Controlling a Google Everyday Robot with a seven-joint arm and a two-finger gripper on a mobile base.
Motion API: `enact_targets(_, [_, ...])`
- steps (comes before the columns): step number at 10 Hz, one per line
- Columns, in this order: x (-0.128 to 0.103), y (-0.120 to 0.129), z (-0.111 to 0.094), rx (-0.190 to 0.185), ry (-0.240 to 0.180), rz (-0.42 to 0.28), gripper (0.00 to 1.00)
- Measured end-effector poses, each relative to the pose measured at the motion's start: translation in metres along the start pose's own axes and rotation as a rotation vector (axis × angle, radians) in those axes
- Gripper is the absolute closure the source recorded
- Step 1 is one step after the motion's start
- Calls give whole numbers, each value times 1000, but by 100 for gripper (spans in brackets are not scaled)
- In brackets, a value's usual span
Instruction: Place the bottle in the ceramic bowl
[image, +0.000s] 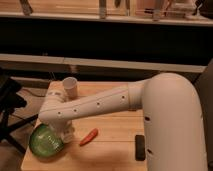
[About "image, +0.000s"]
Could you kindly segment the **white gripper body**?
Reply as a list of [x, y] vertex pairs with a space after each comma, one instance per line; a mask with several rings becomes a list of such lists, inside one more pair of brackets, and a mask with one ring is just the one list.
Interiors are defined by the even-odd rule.
[[70, 143], [74, 137], [74, 127], [71, 121], [54, 122], [50, 128], [63, 143]]

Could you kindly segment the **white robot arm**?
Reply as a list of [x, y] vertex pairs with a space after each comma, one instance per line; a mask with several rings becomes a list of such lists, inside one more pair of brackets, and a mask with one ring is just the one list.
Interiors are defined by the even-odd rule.
[[161, 73], [71, 102], [48, 95], [39, 120], [62, 133], [69, 120], [129, 109], [143, 111], [147, 171], [208, 171], [200, 99], [179, 74]]

